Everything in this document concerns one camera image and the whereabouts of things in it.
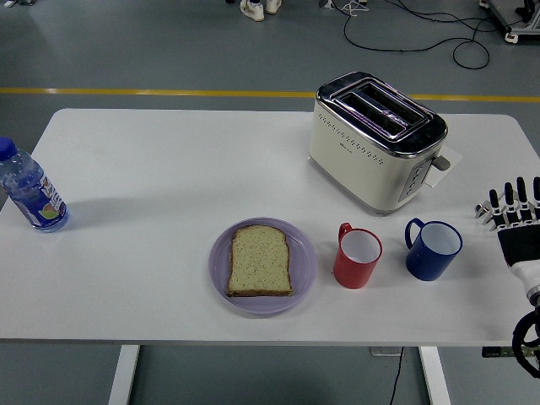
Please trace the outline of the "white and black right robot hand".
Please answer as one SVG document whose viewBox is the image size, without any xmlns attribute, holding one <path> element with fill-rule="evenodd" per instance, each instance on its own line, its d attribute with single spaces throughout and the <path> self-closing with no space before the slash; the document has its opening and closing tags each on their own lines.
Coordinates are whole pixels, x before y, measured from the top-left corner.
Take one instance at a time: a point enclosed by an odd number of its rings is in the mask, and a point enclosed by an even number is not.
<svg viewBox="0 0 540 405">
<path fill-rule="evenodd" d="M 539 305 L 539 178 L 532 182 L 532 199 L 523 178 L 505 183 L 503 202 L 495 189 L 489 191 L 494 221 L 505 263 L 521 280 L 526 297 Z"/>
</svg>

